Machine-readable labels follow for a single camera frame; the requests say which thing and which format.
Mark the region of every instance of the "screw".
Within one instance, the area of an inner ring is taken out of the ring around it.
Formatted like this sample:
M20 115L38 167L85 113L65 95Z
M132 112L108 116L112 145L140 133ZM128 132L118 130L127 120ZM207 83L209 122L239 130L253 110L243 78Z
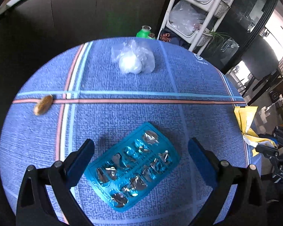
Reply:
M254 164L250 164L250 169L255 171L257 168L256 168L256 166Z
M27 167L27 170L30 172L30 171L32 171L34 168L35 168L34 165L29 165L29 166Z
M53 164L56 168L62 166L62 161L56 161L54 164Z
M222 160L222 161L220 162L220 164L221 164L221 166L223 166L223 167L228 167L228 166L229 166L229 163L228 163L228 161L226 161L226 160Z

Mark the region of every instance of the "white shelf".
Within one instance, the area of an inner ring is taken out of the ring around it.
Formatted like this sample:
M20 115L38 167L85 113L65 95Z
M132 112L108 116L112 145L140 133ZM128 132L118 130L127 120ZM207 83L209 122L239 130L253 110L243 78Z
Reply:
M213 4L215 3L215 0L209 0L208 2L199 2L197 0L185 0L202 10L209 12L212 9ZM226 13L229 10L230 6L223 0L220 1L219 6L217 7L214 16L217 18L221 18L224 13Z
M182 34L180 31L178 31L176 28L172 27L169 22L169 14L174 5L175 0L170 0L169 6L165 13L164 20L159 30L157 40L159 39L159 35L162 29L167 27L171 31L176 33L178 36L180 36L182 39L184 39L186 42L191 44L191 46L189 47L189 51L192 52L196 46L201 46L201 49L199 50L199 54L200 54L204 50L204 48L208 45L210 39L212 38L212 36L208 34L209 30L206 28L210 20L212 19L213 16L218 18L216 24L213 27L213 31L216 31L234 0L230 0L229 3L226 3L223 0L210 0L206 3L201 3L196 0L185 0L185 1L208 12L202 27L199 30L195 31L191 36L186 36Z
M171 31L176 33L178 36L180 36L183 40L185 40L188 43L192 43L192 41L195 39L196 35L198 34L199 30L196 30L192 35L187 36L183 33L181 33L179 30L174 28L170 22L169 19L167 20L166 27L169 28ZM212 35L208 34L210 32L209 29L205 29L205 32L202 34L201 39L198 41L197 46L203 46L208 40L211 39Z

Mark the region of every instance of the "tablecloth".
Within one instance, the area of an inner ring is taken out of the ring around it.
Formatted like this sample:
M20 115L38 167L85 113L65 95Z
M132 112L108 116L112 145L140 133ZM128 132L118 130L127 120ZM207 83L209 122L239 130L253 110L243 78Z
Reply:
M69 49L21 88L0 138L0 174L14 212L28 165L42 168L64 160L86 138L95 142L93 161L144 122L172 142L180 164L124 213L104 203L82 176L71 192L95 225L188 225L211 192L188 155L192 137L219 159L240 167L253 163L260 172L260 157L251 156L233 114L235 105L245 103L227 78L184 48L139 38L135 40L146 40L153 51L155 69L150 74L123 75L111 62L110 50L131 39L96 40ZM48 94L54 96L54 104L46 114L35 116L35 103ZM142 103L132 103L137 99ZM218 220L226 215L234 192L232 186ZM48 193L58 218L65 220L50 186Z

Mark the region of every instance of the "glass door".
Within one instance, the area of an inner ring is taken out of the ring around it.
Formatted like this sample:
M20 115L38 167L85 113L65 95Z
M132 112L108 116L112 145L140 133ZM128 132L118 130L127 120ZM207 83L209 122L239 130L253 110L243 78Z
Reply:
M254 34L259 34L269 19L270 10L274 9L276 1L234 0L217 29L217 32L225 35L210 42L201 57L223 72L237 65L240 62L239 56Z

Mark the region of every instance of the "green bottle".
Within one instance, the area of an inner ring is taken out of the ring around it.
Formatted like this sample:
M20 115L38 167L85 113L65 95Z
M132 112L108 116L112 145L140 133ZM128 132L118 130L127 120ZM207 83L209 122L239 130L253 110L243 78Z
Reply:
M136 34L136 37L147 38L151 31L151 27L148 25L143 25L141 30Z

